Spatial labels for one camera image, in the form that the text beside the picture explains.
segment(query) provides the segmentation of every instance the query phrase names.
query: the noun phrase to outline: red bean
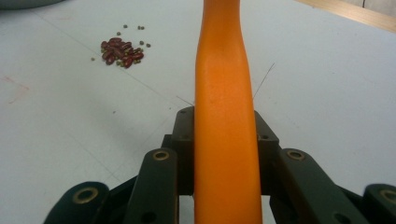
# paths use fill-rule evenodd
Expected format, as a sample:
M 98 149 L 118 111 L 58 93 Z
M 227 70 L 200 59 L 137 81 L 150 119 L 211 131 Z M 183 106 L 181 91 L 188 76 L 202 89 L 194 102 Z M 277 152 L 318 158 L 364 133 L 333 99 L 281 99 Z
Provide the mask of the red bean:
M 131 67 L 133 61 L 134 61 L 134 60 L 133 60 L 132 58 L 129 57 L 129 58 L 124 62 L 124 67 L 125 67 L 125 68 Z
M 128 49 L 129 47 L 131 47 L 131 46 L 132 46 L 132 43 L 131 43 L 131 42 L 126 42 L 126 43 L 124 43 L 123 45 L 120 46 L 120 49 L 121 49 L 121 50 L 126 50 L 126 49 Z
M 110 47 L 110 46 L 108 46 L 108 47 L 105 48 L 106 51 L 111 51 L 111 52 L 113 52 L 114 49 L 115 49 L 114 47 Z
M 114 55 L 116 55 L 116 57 L 118 57 L 118 58 L 122 58 L 124 56 L 122 51 L 120 51 L 119 49 L 114 49 L 113 52 L 114 52 Z
M 121 38 L 119 38 L 119 37 L 113 37 L 113 38 L 111 38 L 110 40 L 108 40 L 108 42 L 121 42 Z
M 120 42 L 114 42 L 114 48 L 119 49 L 121 46 Z
M 103 41 L 102 44 L 100 45 L 100 47 L 101 47 L 102 49 L 105 49 L 107 46 L 108 46 L 108 44 L 107 44 L 106 41 Z
M 139 60 L 139 59 L 142 59 L 144 56 L 145 55 L 143 53 L 136 53 L 136 54 L 131 55 L 131 58 L 133 60 Z
M 102 54 L 102 58 L 104 60 L 107 60 L 110 55 L 113 55 L 113 51 L 106 51 L 105 53 Z
M 125 63 L 125 61 L 127 61 L 129 58 L 130 58 L 131 56 L 123 56 L 121 59 L 122 59 L 122 62 L 123 63 Z
M 132 51 L 134 51 L 134 48 L 132 48 L 132 47 L 128 47 L 127 49 L 124 50 L 125 55 L 132 53 Z
M 112 42 L 108 42 L 108 45 L 110 46 L 110 47 L 116 47 L 117 46 L 117 42 L 114 42 L 114 41 L 112 41 Z
M 107 65 L 111 65 L 114 63 L 114 61 L 116 61 L 116 57 L 114 57 L 114 55 L 110 55 L 107 60 L 106 60 L 106 64 Z

